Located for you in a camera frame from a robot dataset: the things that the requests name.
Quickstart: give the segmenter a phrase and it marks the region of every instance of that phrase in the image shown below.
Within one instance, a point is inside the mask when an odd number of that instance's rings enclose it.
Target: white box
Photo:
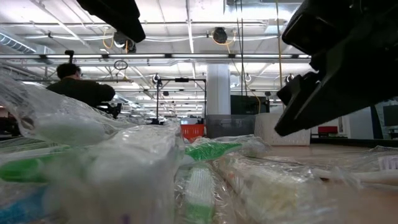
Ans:
[[[257,114],[254,135],[262,138],[271,146],[309,146],[310,130],[301,130],[285,137],[276,133],[274,128],[281,116],[280,113]]]

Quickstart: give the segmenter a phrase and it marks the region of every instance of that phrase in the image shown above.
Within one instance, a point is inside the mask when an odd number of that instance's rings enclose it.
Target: man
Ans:
[[[69,96],[96,107],[104,101],[113,99],[115,92],[109,85],[100,85],[89,80],[80,80],[81,69],[75,64],[64,63],[57,67],[57,75],[61,81],[49,85],[48,90]]]

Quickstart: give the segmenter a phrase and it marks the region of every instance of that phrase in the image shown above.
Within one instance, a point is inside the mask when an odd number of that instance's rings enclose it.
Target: dark jacket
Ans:
[[[92,107],[96,107],[104,101],[113,99],[115,92],[109,85],[100,85],[88,80],[75,80],[63,78],[61,81],[49,85],[48,90],[55,93],[82,101]]]

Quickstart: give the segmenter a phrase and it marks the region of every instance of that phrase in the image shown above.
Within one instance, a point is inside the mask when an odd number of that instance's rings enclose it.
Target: red bin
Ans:
[[[182,136],[191,141],[205,134],[204,124],[181,124]]]

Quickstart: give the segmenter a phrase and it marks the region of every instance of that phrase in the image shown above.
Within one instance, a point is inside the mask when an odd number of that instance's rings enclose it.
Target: white pillar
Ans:
[[[231,114],[228,64],[207,65],[207,114]]]

